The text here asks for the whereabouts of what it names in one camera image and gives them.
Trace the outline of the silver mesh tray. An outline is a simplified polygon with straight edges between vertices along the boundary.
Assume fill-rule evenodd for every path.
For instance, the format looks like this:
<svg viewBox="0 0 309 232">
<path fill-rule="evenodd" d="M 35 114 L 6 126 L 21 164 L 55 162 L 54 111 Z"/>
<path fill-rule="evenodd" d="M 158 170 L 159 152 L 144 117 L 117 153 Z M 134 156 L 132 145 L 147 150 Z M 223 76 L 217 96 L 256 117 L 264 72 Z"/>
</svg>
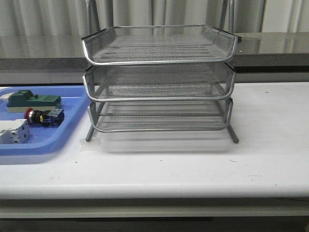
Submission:
<svg viewBox="0 0 309 232">
<path fill-rule="evenodd" d="M 82 38 L 95 66 L 225 62 L 241 38 L 208 25 L 114 26 Z"/>
<path fill-rule="evenodd" d="M 230 124 L 232 99 L 91 102 L 88 113 L 100 132 L 220 131 Z"/>
<path fill-rule="evenodd" d="M 225 63 L 92 66 L 83 76 L 96 102 L 148 100 L 224 100 L 236 74 Z"/>
</svg>

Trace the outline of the red emergency stop button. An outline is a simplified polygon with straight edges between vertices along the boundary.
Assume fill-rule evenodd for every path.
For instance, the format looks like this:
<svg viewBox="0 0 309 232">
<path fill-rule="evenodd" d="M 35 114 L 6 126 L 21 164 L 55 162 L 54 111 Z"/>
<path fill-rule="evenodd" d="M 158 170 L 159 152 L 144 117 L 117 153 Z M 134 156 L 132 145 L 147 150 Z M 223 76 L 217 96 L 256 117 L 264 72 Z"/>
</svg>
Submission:
<svg viewBox="0 0 309 232">
<path fill-rule="evenodd" d="M 64 110 L 58 108 L 46 111 L 28 108 L 24 113 L 24 119 L 30 125 L 41 125 L 44 127 L 59 127 L 64 121 L 64 118 Z"/>
</svg>

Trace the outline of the silver mesh bottom tray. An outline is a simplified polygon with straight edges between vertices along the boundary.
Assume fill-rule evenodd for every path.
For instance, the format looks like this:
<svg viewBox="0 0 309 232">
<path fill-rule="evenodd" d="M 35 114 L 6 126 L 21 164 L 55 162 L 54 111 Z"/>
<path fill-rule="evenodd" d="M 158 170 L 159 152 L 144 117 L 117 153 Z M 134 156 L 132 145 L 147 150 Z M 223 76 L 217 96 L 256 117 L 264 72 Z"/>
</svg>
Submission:
<svg viewBox="0 0 309 232">
<path fill-rule="evenodd" d="M 230 124 L 232 99 L 91 102 L 88 113 L 100 132 L 220 131 Z"/>
</svg>

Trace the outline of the silver mesh top tray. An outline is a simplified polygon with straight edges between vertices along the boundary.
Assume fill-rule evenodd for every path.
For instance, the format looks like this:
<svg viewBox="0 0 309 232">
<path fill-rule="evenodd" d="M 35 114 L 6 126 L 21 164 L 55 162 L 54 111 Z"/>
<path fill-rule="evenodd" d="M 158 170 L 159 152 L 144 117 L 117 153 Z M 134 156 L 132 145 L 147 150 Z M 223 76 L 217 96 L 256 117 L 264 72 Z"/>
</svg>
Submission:
<svg viewBox="0 0 309 232">
<path fill-rule="evenodd" d="M 225 62 L 241 38 L 208 25 L 114 26 L 82 38 L 95 66 Z"/>
</svg>

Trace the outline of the blue plastic tray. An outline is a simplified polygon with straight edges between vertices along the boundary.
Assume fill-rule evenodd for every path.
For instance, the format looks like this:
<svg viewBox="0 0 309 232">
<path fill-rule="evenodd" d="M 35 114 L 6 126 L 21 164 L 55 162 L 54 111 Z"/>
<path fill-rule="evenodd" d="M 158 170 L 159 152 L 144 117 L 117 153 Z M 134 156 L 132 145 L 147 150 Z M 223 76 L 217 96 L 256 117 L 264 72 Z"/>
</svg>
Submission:
<svg viewBox="0 0 309 232">
<path fill-rule="evenodd" d="M 1 165 L 40 163 L 53 157 L 71 137 L 89 105 L 84 86 L 7 87 L 1 89 L 0 94 L 19 90 L 31 90 L 39 95 L 60 96 L 65 118 L 59 127 L 30 126 L 30 136 L 23 144 L 1 145 Z"/>
</svg>

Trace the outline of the white circuit breaker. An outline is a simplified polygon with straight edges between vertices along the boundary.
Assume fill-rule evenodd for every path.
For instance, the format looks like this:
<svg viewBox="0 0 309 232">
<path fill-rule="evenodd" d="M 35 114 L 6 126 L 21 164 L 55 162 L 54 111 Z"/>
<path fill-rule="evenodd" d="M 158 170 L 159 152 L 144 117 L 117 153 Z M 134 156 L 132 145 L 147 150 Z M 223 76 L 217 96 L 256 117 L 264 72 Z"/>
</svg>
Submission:
<svg viewBox="0 0 309 232">
<path fill-rule="evenodd" d="M 23 144 L 29 136 L 30 130 L 26 119 L 0 121 L 1 144 Z"/>
</svg>

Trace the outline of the grey metal rack frame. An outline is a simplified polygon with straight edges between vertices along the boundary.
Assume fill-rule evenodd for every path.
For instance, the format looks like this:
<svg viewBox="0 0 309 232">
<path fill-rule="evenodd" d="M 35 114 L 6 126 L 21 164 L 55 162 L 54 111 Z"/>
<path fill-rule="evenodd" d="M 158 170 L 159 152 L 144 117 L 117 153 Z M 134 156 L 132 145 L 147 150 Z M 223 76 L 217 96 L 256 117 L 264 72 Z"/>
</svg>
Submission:
<svg viewBox="0 0 309 232">
<path fill-rule="evenodd" d="M 108 26 L 113 26 L 113 5 L 112 0 L 106 1 L 105 4 L 106 10 L 107 10 L 107 23 Z M 221 9 L 221 16 L 220 16 L 220 29 L 224 28 L 225 25 L 225 16 L 227 12 L 227 7 L 229 7 L 228 14 L 228 30 L 233 32 L 234 30 L 234 1 L 233 0 L 224 0 L 222 3 L 222 9 Z M 95 0 L 87 0 L 86 1 L 86 23 L 87 23 L 87 33 L 92 33 L 92 25 L 95 26 L 96 31 L 99 31 L 99 19 L 98 19 L 98 11 L 97 11 L 97 3 Z M 229 124 L 227 126 L 227 131 L 234 143 L 238 143 L 239 139 L 233 129 L 233 127 Z"/>
</svg>

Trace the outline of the green and beige switch block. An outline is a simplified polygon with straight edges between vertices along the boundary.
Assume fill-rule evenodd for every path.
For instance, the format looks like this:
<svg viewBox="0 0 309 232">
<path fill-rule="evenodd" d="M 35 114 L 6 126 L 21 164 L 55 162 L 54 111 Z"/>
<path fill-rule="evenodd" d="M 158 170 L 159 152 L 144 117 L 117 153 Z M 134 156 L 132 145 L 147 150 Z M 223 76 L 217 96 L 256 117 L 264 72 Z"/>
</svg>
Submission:
<svg viewBox="0 0 309 232">
<path fill-rule="evenodd" d="M 38 95 L 31 90 L 19 90 L 4 94 L 0 97 L 4 101 L 9 113 L 25 112 L 28 108 L 35 110 L 52 110 L 61 108 L 62 99 L 58 95 Z"/>
</svg>

